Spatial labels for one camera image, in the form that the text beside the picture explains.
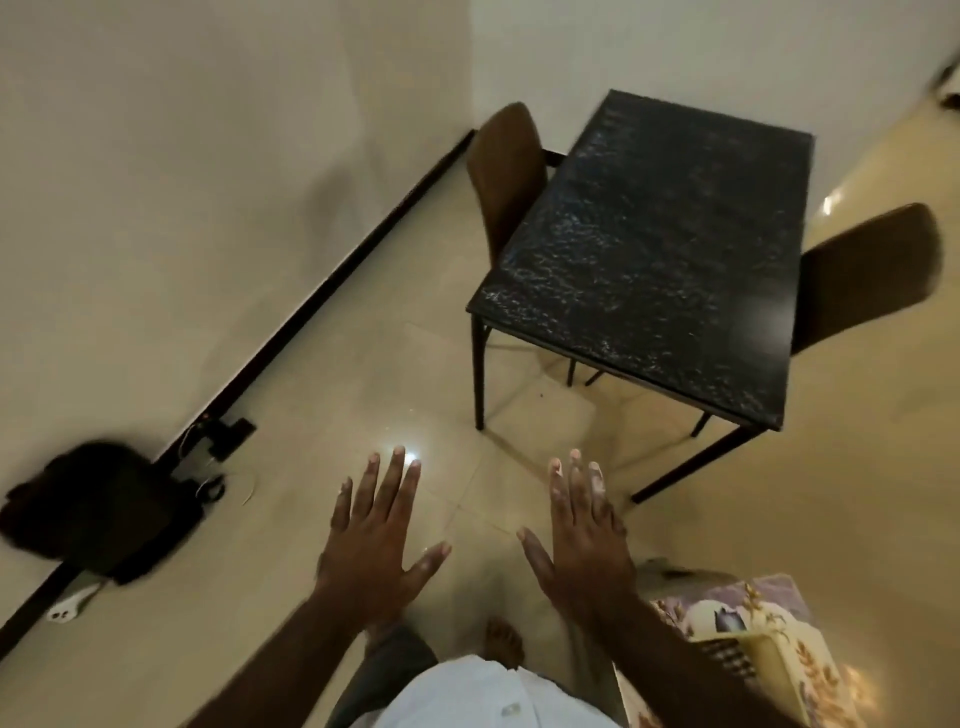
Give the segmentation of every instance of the right hand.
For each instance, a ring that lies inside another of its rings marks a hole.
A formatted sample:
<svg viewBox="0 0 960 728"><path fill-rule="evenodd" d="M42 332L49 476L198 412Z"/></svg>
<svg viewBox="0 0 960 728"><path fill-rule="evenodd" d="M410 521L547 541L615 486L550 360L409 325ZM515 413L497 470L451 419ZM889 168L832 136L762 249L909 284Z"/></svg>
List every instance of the right hand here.
<svg viewBox="0 0 960 728"><path fill-rule="evenodd" d="M550 502L553 560L529 529L517 537L547 598L599 640L624 610L639 604L626 529L607 500L600 467L584 468L576 449L566 481L560 460L550 462Z"/></svg>

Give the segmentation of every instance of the skirting board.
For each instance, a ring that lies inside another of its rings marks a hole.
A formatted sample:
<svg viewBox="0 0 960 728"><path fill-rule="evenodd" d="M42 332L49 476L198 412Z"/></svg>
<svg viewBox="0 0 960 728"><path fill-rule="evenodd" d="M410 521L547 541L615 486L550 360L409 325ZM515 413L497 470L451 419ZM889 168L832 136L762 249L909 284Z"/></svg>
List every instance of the skirting board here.
<svg viewBox="0 0 960 728"><path fill-rule="evenodd" d="M283 348L293 340L313 315L320 310L320 307L343 285L350 274L360 266L403 216L406 215L446 171L453 166L453 163L467 150L475 133L476 130L467 132L464 138L457 142L453 149L444 155L443 158L427 172L426 176L403 198L403 201L384 218L383 222L376 226L373 232L356 247L353 253L314 291L313 295L311 295L300 308L294 311L286 323L261 347L247 365L240 370L237 376L231 379L220 393L213 398L194 423L204 417L219 420L227 414L228 410L240 399L243 393L247 391L247 388L270 366L270 363L283 351ZM544 150L544 154L546 155L546 163L551 167L560 166L561 162L565 159L565 155L559 152ZM192 427L194 423L191 423L183 433L196 431L196 428L190 430L190 427ZM172 473L180 462L178 449L183 433L174 440L173 444L156 460L156 467L162 473ZM187 441L182 443L183 447L180 451L186 454L197 445L199 440L199 437L188 437ZM70 564L60 564L39 588L20 605L12 617L0 627L0 660L3 660L10 654L11 650L13 650L20 640L23 639L24 635L30 631L31 627L57 602L57 599L60 598L63 591L80 575L80 571L80 569Z"/></svg>

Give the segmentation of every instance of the foot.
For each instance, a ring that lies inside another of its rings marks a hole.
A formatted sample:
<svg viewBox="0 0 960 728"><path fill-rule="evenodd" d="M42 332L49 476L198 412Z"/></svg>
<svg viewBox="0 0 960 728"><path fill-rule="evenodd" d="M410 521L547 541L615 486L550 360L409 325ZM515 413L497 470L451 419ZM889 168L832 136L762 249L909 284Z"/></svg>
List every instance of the foot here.
<svg viewBox="0 0 960 728"><path fill-rule="evenodd" d="M491 617L487 621L487 634L484 637L481 657L498 662L506 669L517 669L526 659L523 638L505 619Z"/></svg>

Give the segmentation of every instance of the white plug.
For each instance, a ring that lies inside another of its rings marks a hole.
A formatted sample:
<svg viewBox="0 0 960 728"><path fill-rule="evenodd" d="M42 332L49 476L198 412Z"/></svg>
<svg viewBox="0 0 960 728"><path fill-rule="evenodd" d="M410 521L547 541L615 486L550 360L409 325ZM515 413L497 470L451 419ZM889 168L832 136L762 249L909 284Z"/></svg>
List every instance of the white plug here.
<svg viewBox="0 0 960 728"><path fill-rule="evenodd" d="M80 589L78 592L74 592L66 599L61 599L47 611L47 618L55 622L65 622L75 619L85 604L93 595L100 591L102 586L104 586L104 582L102 581L91 584L84 589Z"/></svg>

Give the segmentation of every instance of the white shirt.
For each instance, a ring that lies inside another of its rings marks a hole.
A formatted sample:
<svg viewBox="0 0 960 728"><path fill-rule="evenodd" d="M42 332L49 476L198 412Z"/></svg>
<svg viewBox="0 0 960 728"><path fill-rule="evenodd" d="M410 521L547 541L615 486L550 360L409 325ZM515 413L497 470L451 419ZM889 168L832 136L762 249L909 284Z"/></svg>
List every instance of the white shirt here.
<svg viewBox="0 0 960 728"><path fill-rule="evenodd" d="M613 728L616 723L549 680L476 655L432 667L379 716L376 728Z"/></svg>

